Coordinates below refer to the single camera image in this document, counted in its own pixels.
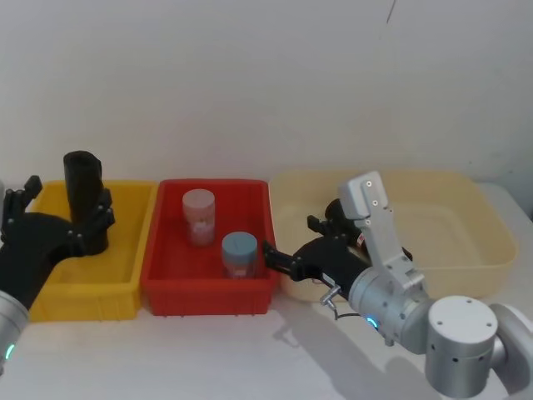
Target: beige plastic bin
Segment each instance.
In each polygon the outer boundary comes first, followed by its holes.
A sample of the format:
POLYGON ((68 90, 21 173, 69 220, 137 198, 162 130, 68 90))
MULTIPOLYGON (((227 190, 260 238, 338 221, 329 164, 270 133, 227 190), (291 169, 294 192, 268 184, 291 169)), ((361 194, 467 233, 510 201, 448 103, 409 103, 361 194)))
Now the beige plastic bin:
MULTIPOLYGON (((271 213, 277 248, 293 254, 316 238, 307 215, 324 218, 338 197, 340 183, 364 171, 292 171, 274 177, 271 213)), ((429 294, 481 298, 496 292, 516 256, 505 224, 467 177, 453 172, 381 172, 402 246, 412 252, 426 276, 429 294)), ((283 276, 283 290, 294 298, 318 301, 321 282, 293 282, 283 276)))

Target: blue lid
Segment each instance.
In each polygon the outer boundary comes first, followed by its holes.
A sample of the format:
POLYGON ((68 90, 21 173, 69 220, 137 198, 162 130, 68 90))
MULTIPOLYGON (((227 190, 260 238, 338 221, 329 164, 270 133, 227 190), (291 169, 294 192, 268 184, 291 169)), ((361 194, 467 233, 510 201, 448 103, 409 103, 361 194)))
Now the blue lid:
POLYGON ((222 257, 226 263, 248 264, 257 258, 257 239, 248 232, 233 232, 222 240, 222 257))

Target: robotic arm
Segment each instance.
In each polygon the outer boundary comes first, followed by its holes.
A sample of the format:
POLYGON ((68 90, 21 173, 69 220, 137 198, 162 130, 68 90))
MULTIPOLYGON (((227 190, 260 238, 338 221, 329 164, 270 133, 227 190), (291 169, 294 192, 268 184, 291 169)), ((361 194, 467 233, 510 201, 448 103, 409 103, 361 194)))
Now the robotic arm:
POLYGON ((402 249, 392 209, 378 172, 356 177, 339 188, 348 225, 309 217, 308 226, 323 237, 303 246, 294 257, 264 244, 266 264, 293 280, 323 281, 321 303, 336 316, 335 296, 345 298, 385 340, 414 354, 426 355, 426 378, 452 398, 480 393, 494 369, 509 394, 533 385, 533 329, 520 312, 490 307, 463 296, 432 300, 425 279, 402 249), (372 266, 355 255, 350 224, 366 239, 372 266))
POLYGON ((28 310, 54 267, 87 254, 92 240, 115 223, 111 194, 104 189, 89 217, 72 224, 60 217, 25 212, 42 190, 32 176, 24 190, 7 190, 0 248, 0 374, 28 321, 28 310))

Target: table surface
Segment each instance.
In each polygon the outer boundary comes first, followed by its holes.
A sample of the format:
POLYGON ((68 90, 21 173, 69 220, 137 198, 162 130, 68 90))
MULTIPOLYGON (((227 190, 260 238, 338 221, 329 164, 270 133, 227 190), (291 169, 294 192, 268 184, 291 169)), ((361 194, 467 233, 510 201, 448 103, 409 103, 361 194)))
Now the table surface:
MULTIPOLYGON (((502 188, 481 184, 520 246, 502 290, 533 319, 533 224, 502 188)), ((341 305, 345 312, 347 305, 341 305)), ((28 400, 440 400, 424 357, 385 347, 360 318, 278 293, 264 316, 153 317, 30 325, 6 366, 0 398, 28 400)), ((506 391, 492 373, 477 400, 506 391)))

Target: black cylindrical object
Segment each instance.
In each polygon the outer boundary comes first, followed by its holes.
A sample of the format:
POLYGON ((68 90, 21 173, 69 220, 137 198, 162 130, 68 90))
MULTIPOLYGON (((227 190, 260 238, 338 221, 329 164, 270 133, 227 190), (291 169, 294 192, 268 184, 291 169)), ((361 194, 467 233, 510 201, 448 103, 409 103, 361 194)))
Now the black cylindrical object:
MULTIPOLYGON (((65 183, 72 223, 86 222, 97 207, 103 190, 102 163, 89 152, 70 152, 63 158, 65 183)), ((103 252, 108 245, 107 231, 87 243, 87 254, 103 252)))

